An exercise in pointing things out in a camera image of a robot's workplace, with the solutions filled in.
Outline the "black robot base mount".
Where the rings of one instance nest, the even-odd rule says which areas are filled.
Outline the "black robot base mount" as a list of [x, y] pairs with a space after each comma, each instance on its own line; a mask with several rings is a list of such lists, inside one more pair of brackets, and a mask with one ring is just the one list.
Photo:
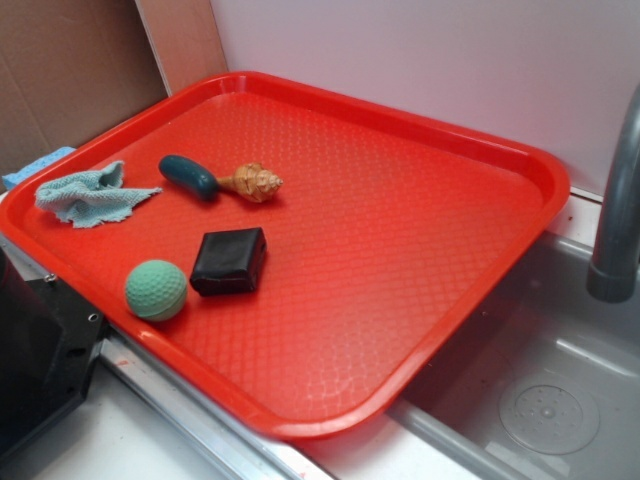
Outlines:
[[1, 254], [2, 462], [85, 401], [106, 327], [64, 280], [26, 280]]

